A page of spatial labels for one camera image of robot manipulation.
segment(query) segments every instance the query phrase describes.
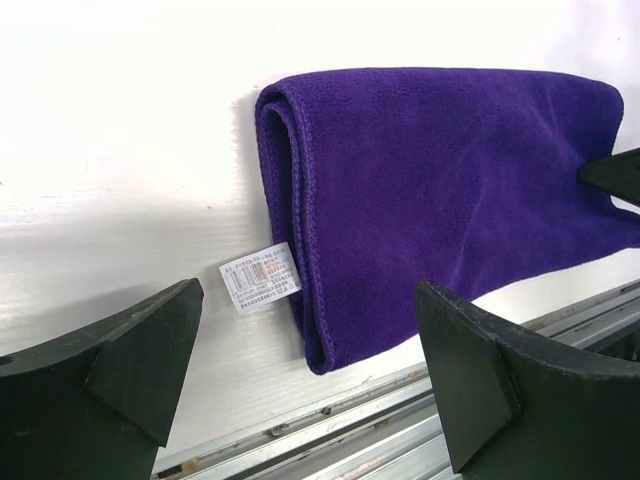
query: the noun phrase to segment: white label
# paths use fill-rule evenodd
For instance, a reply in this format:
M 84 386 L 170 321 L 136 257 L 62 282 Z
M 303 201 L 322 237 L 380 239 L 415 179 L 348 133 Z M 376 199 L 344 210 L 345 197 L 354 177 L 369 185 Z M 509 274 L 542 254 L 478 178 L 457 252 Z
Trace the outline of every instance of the white label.
M 240 313 L 300 290 L 288 243 L 280 243 L 220 267 L 231 300 Z

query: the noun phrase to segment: white panel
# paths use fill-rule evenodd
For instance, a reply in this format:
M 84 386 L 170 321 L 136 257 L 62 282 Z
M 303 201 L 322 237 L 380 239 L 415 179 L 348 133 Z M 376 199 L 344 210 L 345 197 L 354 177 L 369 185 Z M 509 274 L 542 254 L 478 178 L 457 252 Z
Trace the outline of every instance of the white panel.
M 358 66 L 564 71 L 620 88 L 626 150 L 640 131 L 639 17 L 634 0 L 3 2 L 0 355 L 199 277 L 202 324 L 161 456 L 421 361 L 414 338 L 314 377 L 285 302 L 234 310 L 217 266 L 270 243 L 259 89 Z M 480 303 L 523 321 L 639 265 L 622 252 Z

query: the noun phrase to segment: folded towel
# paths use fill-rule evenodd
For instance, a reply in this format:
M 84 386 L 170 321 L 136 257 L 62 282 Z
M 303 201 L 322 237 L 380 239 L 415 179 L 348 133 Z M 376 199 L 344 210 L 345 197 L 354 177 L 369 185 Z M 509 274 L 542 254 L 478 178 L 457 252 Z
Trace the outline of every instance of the folded towel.
M 640 217 L 577 181 L 611 153 L 622 110 L 613 87 L 546 72 L 358 69 L 265 88 L 260 166 L 311 370 L 414 335 L 419 280 L 474 299 L 639 246 Z

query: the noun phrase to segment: purple towel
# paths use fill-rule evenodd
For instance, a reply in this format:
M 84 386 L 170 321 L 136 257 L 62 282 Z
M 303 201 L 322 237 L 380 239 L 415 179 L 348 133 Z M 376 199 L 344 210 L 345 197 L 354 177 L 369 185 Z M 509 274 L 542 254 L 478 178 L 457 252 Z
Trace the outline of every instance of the purple towel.
M 543 72 L 358 69 L 285 78 L 256 106 L 273 240 L 323 374 L 417 332 L 413 292 L 474 299 L 640 245 L 640 217 L 576 180 L 609 155 L 614 88 Z

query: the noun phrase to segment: screw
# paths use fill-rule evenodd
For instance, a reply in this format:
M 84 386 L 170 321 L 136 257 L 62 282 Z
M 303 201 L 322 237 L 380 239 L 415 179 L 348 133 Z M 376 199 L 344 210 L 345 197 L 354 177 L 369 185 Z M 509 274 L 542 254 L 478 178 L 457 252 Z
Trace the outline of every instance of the screw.
M 282 425 L 276 425 L 269 430 L 269 435 L 271 435 L 272 437 L 279 437 L 285 432 L 286 429 L 287 425 L 284 423 Z

